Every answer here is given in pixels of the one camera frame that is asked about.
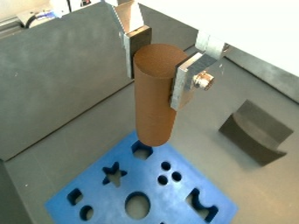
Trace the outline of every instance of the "cable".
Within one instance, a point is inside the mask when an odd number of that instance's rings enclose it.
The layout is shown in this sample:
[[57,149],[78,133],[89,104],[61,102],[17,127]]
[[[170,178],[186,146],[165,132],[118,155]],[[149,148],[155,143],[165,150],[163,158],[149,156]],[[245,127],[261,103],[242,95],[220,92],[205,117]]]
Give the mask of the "cable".
[[35,15],[30,17],[30,19],[29,19],[29,21],[26,23],[26,26],[25,26],[26,29],[30,29],[31,24],[33,24],[33,22],[34,22],[35,19],[37,19],[37,16]]

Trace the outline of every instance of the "star-shaped hole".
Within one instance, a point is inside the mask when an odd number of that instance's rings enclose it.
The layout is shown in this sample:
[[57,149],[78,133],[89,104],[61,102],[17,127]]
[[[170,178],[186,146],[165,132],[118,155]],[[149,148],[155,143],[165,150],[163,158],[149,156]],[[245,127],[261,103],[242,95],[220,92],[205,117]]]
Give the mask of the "star-shaped hole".
[[127,171],[119,170],[119,162],[115,162],[111,168],[103,167],[103,172],[107,175],[103,180],[103,185],[113,182],[117,187],[121,187],[121,179],[127,175]]

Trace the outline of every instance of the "dark gray object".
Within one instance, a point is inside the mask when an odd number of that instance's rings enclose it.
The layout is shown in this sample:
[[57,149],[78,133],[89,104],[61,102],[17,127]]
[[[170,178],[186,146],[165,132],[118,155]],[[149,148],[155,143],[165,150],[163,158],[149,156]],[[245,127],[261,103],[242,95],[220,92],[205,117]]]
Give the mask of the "dark gray object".
[[277,148],[294,133],[252,101],[246,101],[232,114],[220,131],[261,165],[268,165],[286,155]]

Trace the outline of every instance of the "circular hole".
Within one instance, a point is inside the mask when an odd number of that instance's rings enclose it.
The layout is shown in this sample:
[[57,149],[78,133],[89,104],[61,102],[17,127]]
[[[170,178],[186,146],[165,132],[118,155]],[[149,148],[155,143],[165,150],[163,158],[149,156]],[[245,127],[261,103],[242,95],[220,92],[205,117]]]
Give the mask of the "circular hole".
[[142,220],[150,213],[151,203],[146,194],[133,192],[126,198],[126,213],[135,220]]
[[173,180],[181,181],[182,179],[184,179],[184,175],[178,171],[176,171],[173,173]]
[[81,211],[79,211],[79,217],[85,220],[89,221],[93,218],[94,215],[94,209],[91,206],[85,206]]
[[172,170],[172,164],[169,163],[169,162],[163,162],[162,163],[162,167],[163,167],[163,169],[169,172],[170,170]]
[[158,182],[159,182],[159,184],[161,184],[162,186],[166,186],[168,183],[169,183],[169,179],[168,179],[168,177],[166,177],[165,175],[159,176],[159,178],[158,178]]

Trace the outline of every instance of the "hole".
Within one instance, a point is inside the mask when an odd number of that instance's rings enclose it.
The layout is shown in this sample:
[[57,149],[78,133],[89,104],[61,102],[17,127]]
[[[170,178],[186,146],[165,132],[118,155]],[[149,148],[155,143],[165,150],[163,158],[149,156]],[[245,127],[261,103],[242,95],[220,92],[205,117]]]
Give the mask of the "hole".
[[146,194],[133,192],[126,198],[126,213],[135,219],[142,220],[150,213],[151,202]]
[[117,187],[121,187],[121,179],[127,175],[127,171],[119,169],[119,162],[115,162],[111,168],[105,167],[103,172],[107,174],[103,180],[103,185],[107,185],[111,182]]
[[77,188],[75,190],[73,190],[71,193],[69,194],[67,198],[69,198],[70,203],[74,206],[77,206],[83,199],[83,194],[81,192],[81,189]]
[[180,181],[182,181],[182,179],[184,179],[184,175],[178,171],[176,171],[173,173],[173,180],[180,182]]
[[212,223],[213,219],[216,218],[220,209],[216,206],[206,207],[201,203],[201,190],[194,189],[186,198],[186,202],[197,212],[197,214],[208,221],[208,223]]
[[147,160],[154,154],[154,148],[138,141],[133,145],[133,152],[137,158]]
[[85,220],[89,221],[93,218],[94,215],[94,209],[91,206],[85,206],[81,211],[79,211],[79,217]]
[[162,163],[162,168],[163,168],[163,170],[166,170],[169,172],[173,167],[172,167],[172,164],[169,162],[163,162]]
[[169,183],[169,179],[168,179],[168,177],[166,177],[165,175],[159,176],[159,178],[158,178],[158,182],[159,182],[159,184],[161,184],[162,186],[166,186],[168,183]]

